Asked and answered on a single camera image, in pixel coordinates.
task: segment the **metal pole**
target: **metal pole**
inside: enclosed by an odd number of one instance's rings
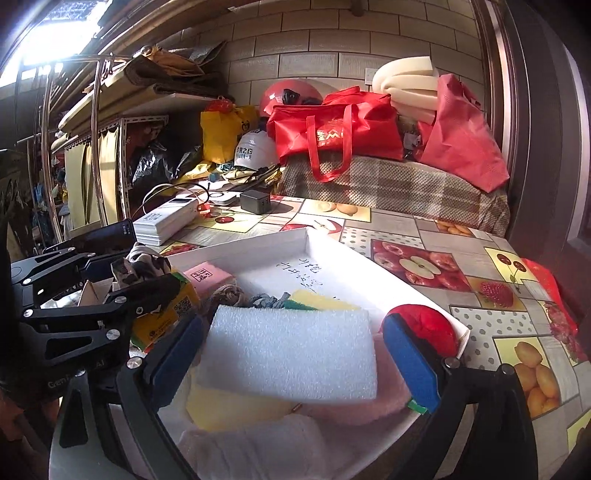
[[[51,220],[51,227],[56,236],[57,243],[63,242],[60,224],[57,221],[56,204],[53,201],[53,190],[51,181],[51,165],[49,159],[49,100],[51,96],[51,87],[55,75],[53,66],[47,74],[47,83],[45,85],[45,96],[43,97],[43,107],[41,110],[41,164],[43,167],[43,185],[45,187],[45,197],[47,201],[47,210]]]
[[[132,56],[129,55],[107,55],[107,54],[103,54],[103,55],[72,55],[71,57],[66,57],[63,59],[58,59],[58,60],[52,60],[50,62],[41,62],[41,63],[33,63],[31,65],[24,65],[23,66],[23,71],[26,72],[28,70],[32,70],[34,68],[38,68],[38,67],[44,67],[46,65],[55,65],[56,63],[91,63],[94,61],[100,61],[100,60],[112,60],[115,62],[122,62],[122,61],[129,61],[133,59]]]
[[[92,150],[92,174],[95,180],[96,200],[99,206],[100,225],[107,226],[107,214],[105,212],[105,199],[103,198],[103,186],[100,181],[100,159],[99,159],[99,99],[100,99],[100,78],[102,76],[105,59],[96,63],[95,90],[92,94],[92,114],[90,116],[90,147]]]
[[[29,188],[31,189],[31,201],[33,203],[33,214],[37,219],[37,227],[39,228],[39,233],[41,234],[41,243],[43,248],[46,247],[45,238],[43,237],[43,230],[41,228],[41,222],[39,221],[39,209],[37,207],[37,201],[35,200],[35,190],[33,188],[33,168],[31,167],[31,159],[33,163],[35,162],[35,142],[31,146],[31,142],[27,142],[27,167],[29,170]]]

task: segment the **red bag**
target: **red bag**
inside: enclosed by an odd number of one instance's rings
[[[487,193],[509,179],[473,93],[451,73],[437,84],[437,118],[420,162],[457,175]]]
[[[353,152],[402,159],[396,116],[389,95],[352,87],[330,94],[322,105],[274,107],[267,134],[275,141],[281,164],[286,164],[288,155],[308,153],[314,178],[324,183],[349,169]],[[342,150],[342,165],[323,174],[318,150]]]

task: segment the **white tile wall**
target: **white tile wall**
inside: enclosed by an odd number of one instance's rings
[[[309,50],[369,53],[369,32],[362,30],[310,30]]]
[[[259,35],[256,38],[255,55],[307,51],[309,38],[310,30],[293,30]]]
[[[336,77],[337,53],[284,53],[279,77]]]
[[[369,0],[369,8],[376,12],[404,15],[426,20],[425,4],[415,0]]]
[[[371,32],[371,54],[403,59],[405,57],[428,56],[429,43],[414,38]]]
[[[400,34],[404,37],[418,38],[444,47],[456,48],[454,29],[433,22],[400,17]]]
[[[277,78],[279,55],[266,55],[230,64],[230,83]]]
[[[366,30],[398,35],[398,15],[381,12],[365,12],[362,17],[354,16],[349,10],[339,10],[339,28]]]
[[[468,0],[364,0],[361,17],[350,0],[261,0],[164,40],[167,48],[227,40],[210,65],[229,81],[239,103],[259,104],[278,77],[308,77],[326,91],[359,85],[365,69],[393,59],[431,55],[482,102],[482,53]]]
[[[435,5],[427,4],[425,7],[427,7],[427,20],[430,22],[445,25],[446,27],[472,35],[473,37],[478,36],[476,22],[474,22],[472,18],[468,18],[445,8],[436,7]]]
[[[282,30],[339,28],[338,10],[301,10],[283,14]]]

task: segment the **blue gripper pad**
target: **blue gripper pad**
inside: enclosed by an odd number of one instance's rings
[[[413,398],[433,413],[441,400],[437,389],[437,375],[411,339],[414,335],[398,314],[388,315],[384,319],[382,331],[386,348]]]
[[[151,403],[155,409],[170,405],[178,386],[183,381],[187,370],[204,341],[203,337],[201,317],[195,316],[177,341],[170,347],[168,355],[166,355],[158,366],[158,369],[154,372]]]

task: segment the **clothes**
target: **clothes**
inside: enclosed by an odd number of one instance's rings
[[[171,268],[166,257],[136,242],[127,257],[111,264],[111,271],[119,287],[113,290],[119,290],[145,279],[171,273]]]
[[[302,415],[233,432],[184,432],[178,449],[203,480],[314,480],[327,478],[324,439]]]

